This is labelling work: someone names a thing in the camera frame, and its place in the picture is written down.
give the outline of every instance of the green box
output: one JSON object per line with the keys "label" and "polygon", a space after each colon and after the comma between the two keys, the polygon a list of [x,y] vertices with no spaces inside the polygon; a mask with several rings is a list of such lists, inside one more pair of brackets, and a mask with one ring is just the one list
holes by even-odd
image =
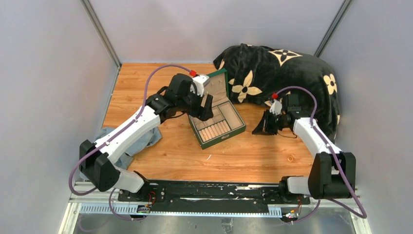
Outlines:
{"label": "green box", "polygon": [[221,69],[208,74],[210,82],[205,87],[213,96],[212,111],[214,117],[200,121],[189,116],[189,123],[194,130],[202,149],[206,149],[245,131],[245,123],[229,101],[228,74]]}

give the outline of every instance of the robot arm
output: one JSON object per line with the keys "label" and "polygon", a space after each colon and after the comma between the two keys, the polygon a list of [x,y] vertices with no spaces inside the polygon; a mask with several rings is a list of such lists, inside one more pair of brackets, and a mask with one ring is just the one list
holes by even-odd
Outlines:
{"label": "robot arm", "polygon": [[342,177],[329,147],[337,155],[340,165],[355,189],[356,158],[352,153],[345,153],[334,145],[314,120],[310,122],[310,113],[302,110],[296,94],[283,97],[282,106],[275,101],[270,110],[266,110],[253,134],[275,135],[278,130],[290,128],[301,138],[314,158],[309,176],[285,176],[279,183],[280,191],[285,196],[297,194],[311,196],[314,199],[350,198],[351,194]]}
{"label": "robot arm", "polygon": [[96,145],[104,145],[80,165],[80,171],[101,192],[110,188],[131,193],[143,190],[142,196],[145,196],[147,192],[144,187],[149,187],[149,181],[138,172],[120,169],[114,166],[114,163],[143,134],[173,117],[176,112],[187,113],[202,121],[212,118],[211,95],[206,96],[204,106],[201,106],[204,87],[208,83],[209,77],[205,75],[198,75],[194,78],[183,74],[175,75],[169,86],[163,87],[157,94],[148,97],[146,105],[140,107],[113,132],[94,143],[86,140],[80,145],[80,158],[94,150]]}

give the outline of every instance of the blanket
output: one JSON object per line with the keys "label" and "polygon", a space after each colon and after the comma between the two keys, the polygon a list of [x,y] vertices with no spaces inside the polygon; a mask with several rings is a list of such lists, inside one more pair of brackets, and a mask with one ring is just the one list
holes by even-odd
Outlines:
{"label": "blanket", "polygon": [[[225,49],[214,61],[216,69],[228,71],[228,84],[232,103],[255,103],[270,106],[274,92],[287,86],[301,86],[317,100],[315,119],[320,129],[334,142],[340,121],[336,74],[325,61],[313,55],[267,46],[241,44]],[[313,111],[314,102],[301,90],[279,95],[278,100],[290,93],[299,95],[301,107]]]}

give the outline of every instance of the white wall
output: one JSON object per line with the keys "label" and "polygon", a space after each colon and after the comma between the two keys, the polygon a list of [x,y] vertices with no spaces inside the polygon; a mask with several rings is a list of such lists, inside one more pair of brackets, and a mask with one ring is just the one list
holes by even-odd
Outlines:
{"label": "white wall", "polygon": [[337,73],[337,144],[357,158],[375,234],[412,233],[411,0],[355,0],[321,58]]}
{"label": "white wall", "polygon": [[0,3],[1,233],[57,233],[116,75],[78,0]]}
{"label": "white wall", "polygon": [[342,0],[91,0],[122,62],[212,62],[240,43],[313,54]]}

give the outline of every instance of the wooden tabletop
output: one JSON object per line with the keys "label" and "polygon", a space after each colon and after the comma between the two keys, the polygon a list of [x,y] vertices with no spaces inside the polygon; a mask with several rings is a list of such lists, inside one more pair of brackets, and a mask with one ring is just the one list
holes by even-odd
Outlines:
{"label": "wooden tabletop", "polygon": [[[142,105],[149,74],[164,63],[124,63],[120,71],[104,127],[116,128]],[[212,64],[181,64],[199,74],[216,71]],[[148,96],[169,84],[179,68],[164,68],[150,81]],[[159,126],[162,139],[134,156],[130,171],[148,179],[236,182],[275,182],[282,176],[307,176],[313,158],[300,138],[252,135],[265,110],[253,104],[236,104],[246,131],[202,150],[187,116]],[[283,135],[293,137],[289,130]]]}

